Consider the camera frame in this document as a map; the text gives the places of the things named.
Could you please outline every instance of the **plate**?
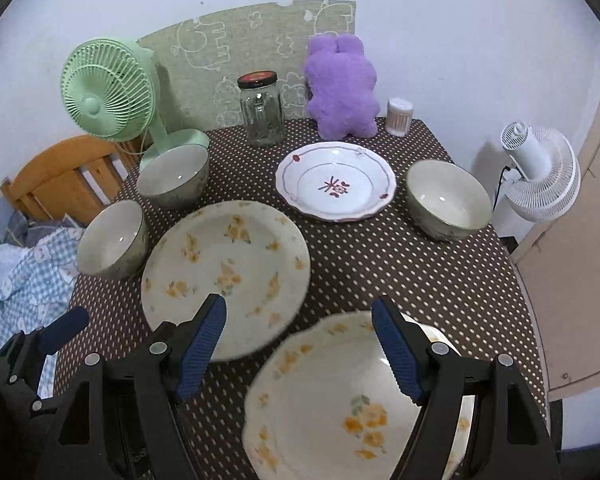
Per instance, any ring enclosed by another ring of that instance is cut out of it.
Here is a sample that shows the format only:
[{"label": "plate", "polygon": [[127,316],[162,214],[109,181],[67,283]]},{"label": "plate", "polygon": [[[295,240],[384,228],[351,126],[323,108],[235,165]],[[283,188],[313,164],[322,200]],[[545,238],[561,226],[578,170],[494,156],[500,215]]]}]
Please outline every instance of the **plate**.
[{"label": "plate", "polygon": [[[262,480],[387,480],[419,410],[398,389],[371,312],[336,314],[290,336],[262,367],[242,443]],[[473,412],[474,398],[463,397],[444,479],[464,456]]]},{"label": "plate", "polygon": [[296,225],[259,202],[221,202],[166,232],[142,275],[151,330],[191,319],[210,293],[226,300],[227,320],[213,361],[250,354],[294,318],[309,287],[309,250]]},{"label": "plate", "polygon": [[318,142],[289,153],[276,171],[276,189],[308,216],[352,222],[375,215],[395,194],[395,174],[371,150]]}]

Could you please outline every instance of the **wooden chair backrest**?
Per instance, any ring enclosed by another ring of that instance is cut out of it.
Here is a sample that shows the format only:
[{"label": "wooden chair backrest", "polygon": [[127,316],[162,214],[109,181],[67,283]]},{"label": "wooden chair backrest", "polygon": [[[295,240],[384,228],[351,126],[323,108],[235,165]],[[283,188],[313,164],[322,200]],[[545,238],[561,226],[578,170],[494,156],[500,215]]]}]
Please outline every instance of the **wooden chair backrest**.
[{"label": "wooden chair backrest", "polygon": [[113,200],[122,179],[110,156],[117,153],[127,171],[137,158],[119,149],[115,142],[89,135],[72,137],[47,148],[20,170],[13,182],[5,179],[0,186],[11,206],[36,220],[60,220],[69,214],[84,225],[104,208],[80,172],[85,167],[102,192]]}]

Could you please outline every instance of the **white lid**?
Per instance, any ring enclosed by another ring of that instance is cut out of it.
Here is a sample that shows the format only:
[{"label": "white lid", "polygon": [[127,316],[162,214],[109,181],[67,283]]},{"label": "white lid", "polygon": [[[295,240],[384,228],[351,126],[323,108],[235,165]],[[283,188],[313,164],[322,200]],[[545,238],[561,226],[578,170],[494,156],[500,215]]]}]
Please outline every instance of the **white lid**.
[{"label": "white lid", "polygon": [[386,106],[387,111],[400,115],[413,115],[413,103],[399,97],[392,97]]}]

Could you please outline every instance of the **green fan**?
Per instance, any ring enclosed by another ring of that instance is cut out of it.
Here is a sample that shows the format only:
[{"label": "green fan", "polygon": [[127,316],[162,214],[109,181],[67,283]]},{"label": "green fan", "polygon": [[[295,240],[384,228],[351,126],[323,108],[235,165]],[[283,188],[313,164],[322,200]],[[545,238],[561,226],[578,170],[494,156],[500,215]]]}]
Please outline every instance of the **green fan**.
[{"label": "green fan", "polygon": [[167,134],[158,113],[160,81],[153,54],[133,41],[91,40],[71,53],[61,76],[64,108],[87,133],[125,142],[149,131],[154,145],[144,152],[141,170],[173,146],[209,146],[199,130]]}]

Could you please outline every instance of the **stuffed animal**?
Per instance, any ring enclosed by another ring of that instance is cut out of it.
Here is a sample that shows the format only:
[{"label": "stuffed animal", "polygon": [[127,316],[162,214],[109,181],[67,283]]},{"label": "stuffed animal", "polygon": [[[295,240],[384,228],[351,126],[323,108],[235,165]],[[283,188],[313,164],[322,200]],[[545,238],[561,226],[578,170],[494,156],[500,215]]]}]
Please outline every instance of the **stuffed animal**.
[{"label": "stuffed animal", "polygon": [[312,98],[307,113],[325,140],[347,135],[373,137],[380,112],[374,97],[376,70],[365,57],[360,38],[352,34],[321,34],[309,38],[304,65]]}]

